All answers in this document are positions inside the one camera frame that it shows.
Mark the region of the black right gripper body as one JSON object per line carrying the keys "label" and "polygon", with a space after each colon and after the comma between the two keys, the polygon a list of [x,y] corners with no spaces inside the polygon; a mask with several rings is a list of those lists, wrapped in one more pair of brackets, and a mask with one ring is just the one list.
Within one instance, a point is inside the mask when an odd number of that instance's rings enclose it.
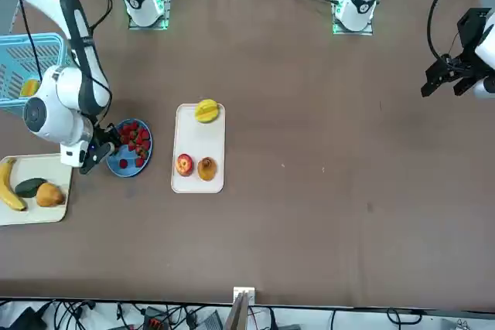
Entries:
{"label": "black right gripper body", "polygon": [[93,126],[93,136],[90,140],[89,150],[98,151],[106,143],[108,143],[108,130],[101,127],[99,124]]}

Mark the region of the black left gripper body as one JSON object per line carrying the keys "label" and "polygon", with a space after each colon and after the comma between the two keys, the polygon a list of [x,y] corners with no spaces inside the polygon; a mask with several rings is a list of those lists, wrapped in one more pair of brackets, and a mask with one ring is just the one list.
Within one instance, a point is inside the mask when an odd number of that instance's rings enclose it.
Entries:
{"label": "black left gripper body", "polygon": [[491,8],[470,8],[457,22],[463,51],[449,62],[455,68],[470,72],[487,72],[489,67],[476,55]]}

